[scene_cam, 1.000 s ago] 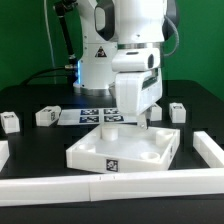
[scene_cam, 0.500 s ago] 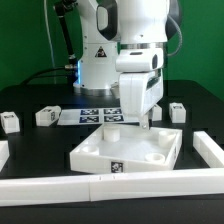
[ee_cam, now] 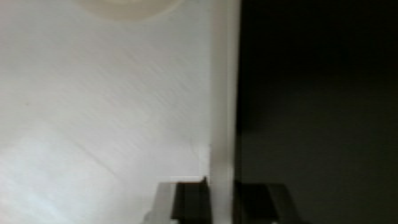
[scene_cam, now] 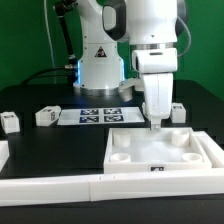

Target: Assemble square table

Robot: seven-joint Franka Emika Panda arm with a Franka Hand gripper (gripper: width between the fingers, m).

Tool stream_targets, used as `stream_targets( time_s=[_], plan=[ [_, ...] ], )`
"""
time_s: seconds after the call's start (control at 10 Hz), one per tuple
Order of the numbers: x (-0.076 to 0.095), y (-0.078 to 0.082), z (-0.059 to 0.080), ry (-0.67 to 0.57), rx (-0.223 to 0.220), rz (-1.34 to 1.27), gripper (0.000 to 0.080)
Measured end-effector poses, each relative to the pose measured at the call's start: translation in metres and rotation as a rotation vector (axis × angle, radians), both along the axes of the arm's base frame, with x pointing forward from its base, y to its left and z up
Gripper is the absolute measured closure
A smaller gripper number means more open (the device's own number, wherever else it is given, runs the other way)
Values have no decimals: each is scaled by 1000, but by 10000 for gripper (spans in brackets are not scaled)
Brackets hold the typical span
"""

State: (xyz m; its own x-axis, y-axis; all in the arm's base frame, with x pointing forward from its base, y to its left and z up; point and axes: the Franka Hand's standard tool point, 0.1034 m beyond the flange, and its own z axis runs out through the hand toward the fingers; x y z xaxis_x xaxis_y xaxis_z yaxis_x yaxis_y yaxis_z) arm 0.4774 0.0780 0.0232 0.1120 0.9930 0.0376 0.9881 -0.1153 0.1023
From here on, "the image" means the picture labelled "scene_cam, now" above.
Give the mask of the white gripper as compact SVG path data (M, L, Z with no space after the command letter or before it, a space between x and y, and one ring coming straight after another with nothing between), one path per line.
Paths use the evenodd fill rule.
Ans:
M177 70L175 48L134 50L132 66L140 74L145 96L146 117L152 131L161 130L161 121L171 112L173 73Z

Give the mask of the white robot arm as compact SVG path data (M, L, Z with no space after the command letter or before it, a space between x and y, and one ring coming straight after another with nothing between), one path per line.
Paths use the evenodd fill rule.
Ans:
M83 54L75 56L65 14L81 17ZM143 114L158 130L171 112L176 43L188 30L186 0L60 0L54 5L64 35L74 91L86 95L144 93Z

